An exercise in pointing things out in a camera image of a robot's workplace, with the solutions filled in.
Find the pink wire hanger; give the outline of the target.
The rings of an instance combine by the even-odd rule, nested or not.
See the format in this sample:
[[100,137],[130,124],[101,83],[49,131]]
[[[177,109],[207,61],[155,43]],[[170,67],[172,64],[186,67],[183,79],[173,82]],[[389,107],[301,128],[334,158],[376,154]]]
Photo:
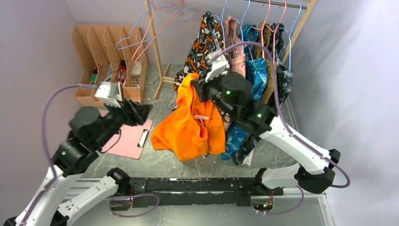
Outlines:
[[[160,53],[159,53],[159,45],[158,45],[158,40],[157,38],[161,35],[161,33],[165,30],[167,25],[170,23],[170,21],[175,17],[175,15],[183,9],[184,6],[184,0],[175,0],[171,3],[168,4],[159,4],[156,5],[153,0],[146,0],[145,1],[145,6],[146,6],[146,12],[145,14],[147,15],[148,18],[148,27],[146,28],[144,35],[142,36],[141,41],[139,41],[139,46],[137,47],[136,52],[132,56],[132,61],[138,61],[138,59],[146,52],[146,50],[152,45],[156,61],[160,64],[161,59],[160,59]],[[154,18],[155,15],[158,11],[165,9],[165,8],[172,8],[174,9],[174,13],[170,16],[170,18],[164,23],[164,25],[157,31],[155,28],[154,24]],[[144,43],[146,42],[145,38],[147,34],[150,33],[152,35],[151,38],[149,38],[147,41],[147,46],[142,49],[142,52],[140,54],[137,53],[137,51],[140,50],[141,47],[144,46]]]

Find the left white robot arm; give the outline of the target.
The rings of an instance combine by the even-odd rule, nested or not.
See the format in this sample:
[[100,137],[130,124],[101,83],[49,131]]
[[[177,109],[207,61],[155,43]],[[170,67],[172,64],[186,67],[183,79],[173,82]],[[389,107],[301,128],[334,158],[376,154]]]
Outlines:
[[111,169],[95,186],[65,202],[72,185],[98,158],[105,144],[121,132],[122,126],[143,125],[152,110],[128,98],[109,106],[105,116],[93,106],[81,107],[70,120],[70,133],[49,159],[47,174],[18,216],[8,218],[7,226],[70,226],[100,201],[131,192],[130,176],[120,168]]

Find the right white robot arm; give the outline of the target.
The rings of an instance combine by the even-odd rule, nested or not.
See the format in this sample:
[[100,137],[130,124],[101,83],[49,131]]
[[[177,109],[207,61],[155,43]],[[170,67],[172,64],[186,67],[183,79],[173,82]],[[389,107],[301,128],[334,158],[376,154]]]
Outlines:
[[279,169],[261,169],[254,182],[254,190],[265,195],[277,187],[299,186],[320,194],[333,185],[333,167],[340,160],[336,149],[316,146],[289,125],[267,104],[252,98],[252,84],[238,73],[228,73],[206,80],[193,79],[201,102],[210,100],[247,133],[264,139],[297,161],[297,164]]

